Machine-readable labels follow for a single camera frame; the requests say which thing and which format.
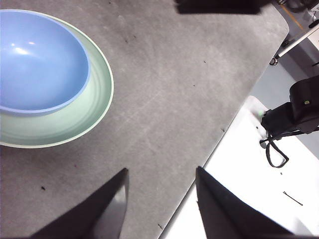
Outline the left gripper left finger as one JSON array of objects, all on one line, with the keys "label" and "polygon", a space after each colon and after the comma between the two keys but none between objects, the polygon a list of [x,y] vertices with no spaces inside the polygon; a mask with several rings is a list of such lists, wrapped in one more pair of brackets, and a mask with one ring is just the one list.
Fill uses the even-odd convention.
[{"label": "left gripper left finger", "polygon": [[32,239],[118,239],[128,207],[129,170],[123,168],[83,202],[35,232]]}]

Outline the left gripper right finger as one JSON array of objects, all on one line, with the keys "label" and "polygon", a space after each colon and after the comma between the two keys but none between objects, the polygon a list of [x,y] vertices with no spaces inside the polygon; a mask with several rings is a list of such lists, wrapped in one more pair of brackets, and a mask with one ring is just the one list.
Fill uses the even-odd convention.
[{"label": "left gripper right finger", "polygon": [[253,209],[202,167],[196,168],[197,203],[208,239],[294,239],[293,233]]}]

